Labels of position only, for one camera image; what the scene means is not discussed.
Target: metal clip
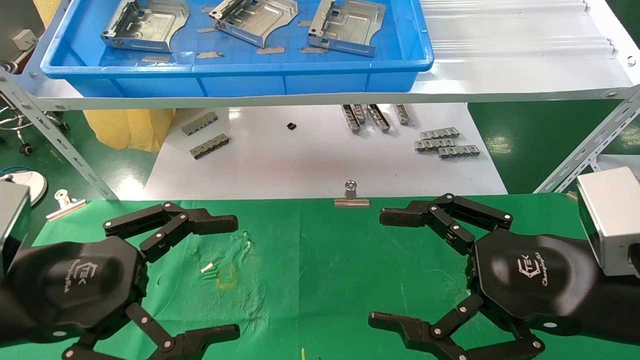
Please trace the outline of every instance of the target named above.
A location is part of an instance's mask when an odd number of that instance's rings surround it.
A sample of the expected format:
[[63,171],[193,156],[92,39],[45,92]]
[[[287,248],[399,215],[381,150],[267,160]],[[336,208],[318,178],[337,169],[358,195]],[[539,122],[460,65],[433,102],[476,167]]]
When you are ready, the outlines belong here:
[[369,199],[358,199],[356,188],[358,185],[354,180],[349,180],[344,184],[344,199],[334,199],[333,205],[336,208],[368,208]]
[[76,200],[69,197],[68,191],[65,189],[60,189],[56,192],[53,197],[58,201],[60,205],[60,210],[57,210],[54,213],[47,215],[48,221],[56,220],[57,218],[61,218],[66,214],[72,213],[79,208],[83,208],[86,205],[86,200]]

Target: metal strip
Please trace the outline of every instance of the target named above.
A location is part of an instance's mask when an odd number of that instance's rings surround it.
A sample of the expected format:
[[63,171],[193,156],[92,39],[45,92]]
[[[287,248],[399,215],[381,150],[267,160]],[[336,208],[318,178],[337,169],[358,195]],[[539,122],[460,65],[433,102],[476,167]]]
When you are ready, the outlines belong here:
[[533,191],[562,192],[640,113],[640,92],[623,101]]
[[35,105],[31,98],[0,69],[0,92],[24,114],[31,123],[60,151],[67,161],[107,200],[118,200],[116,194],[89,166],[76,148]]

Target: small white object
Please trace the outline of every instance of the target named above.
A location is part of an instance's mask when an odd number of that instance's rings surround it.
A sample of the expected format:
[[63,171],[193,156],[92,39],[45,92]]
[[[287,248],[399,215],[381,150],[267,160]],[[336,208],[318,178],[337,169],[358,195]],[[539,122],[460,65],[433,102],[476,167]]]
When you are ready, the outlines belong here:
[[38,42],[38,38],[31,30],[22,30],[18,35],[13,37],[13,43],[22,51],[29,50]]

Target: robotic hand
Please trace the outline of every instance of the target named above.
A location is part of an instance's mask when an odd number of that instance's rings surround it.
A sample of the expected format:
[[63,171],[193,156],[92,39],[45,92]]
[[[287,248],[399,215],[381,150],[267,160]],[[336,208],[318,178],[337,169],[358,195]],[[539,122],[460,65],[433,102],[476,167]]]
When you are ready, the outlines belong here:
[[[140,306],[146,296],[147,263],[160,259],[190,233],[237,230],[234,215],[212,217],[205,209],[165,202],[108,220],[103,227],[107,238],[99,242],[63,242],[12,252],[15,258],[0,284],[0,347],[80,337],[64,351],[64,360],[119,360],[93,347],[129,320],[157,345],[149,357],[154,360],[201,359],[210,344],[240,337],[238,325],[171,337]],[[158,227],[140,250],[125,241]]]
[[[476,241],[453,218],[489,233]],[[405,209],[382,209],[381,224],[426,225],[468,256],[472,294],[435,323],[372,312],[369,325],[397,332],[406,348],[438,360],[531,359],[545,349],[531,329],[640,345],[637,276],[606,276],[588,242],[514,234],[509,230],[512,221],[511,214],[450,193],[433,201],[411,201]],[[632,250],[629,247],[629,262],[637,263],[640,257]],[[451,336],[478,312],[515,340],[463,350]]]

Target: green cloth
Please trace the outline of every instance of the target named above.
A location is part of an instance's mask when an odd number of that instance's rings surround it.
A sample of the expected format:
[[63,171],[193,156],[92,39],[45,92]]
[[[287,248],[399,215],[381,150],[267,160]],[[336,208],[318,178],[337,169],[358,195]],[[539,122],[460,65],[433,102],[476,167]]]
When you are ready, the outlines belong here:
[[[512,213],[516,233],[584,238],[576,203],[562,195],[473,199]],[[466,259],[431,230],[378,223],[382,207],[403,208],[410,200],[373,199],[370,208],[335,208],[331,199],[178,202],[213,215],[237,215],[240,228],[234,234],[189,236],[150,265],[143,307],[171,335],[238,323],[241,338],[212,345],[207,360],[299,360],[303,348],[304,360],[434,359],[405,350],[398,335],[367,324],[370,311],[434,322],[468,294]],[[152,204],[90,201],[48,223],[36,245],[101,240],[105,220]],[[538,336],[547,345],[540,360],[640,355],[640,347],[630,345]],[[454,339],[471,348],[513,338],[477,315]],[[0,359],[59,359],[72,342],[5,348]],[[132,323],[96,346],[127,360],[146,359],[153,349]]]

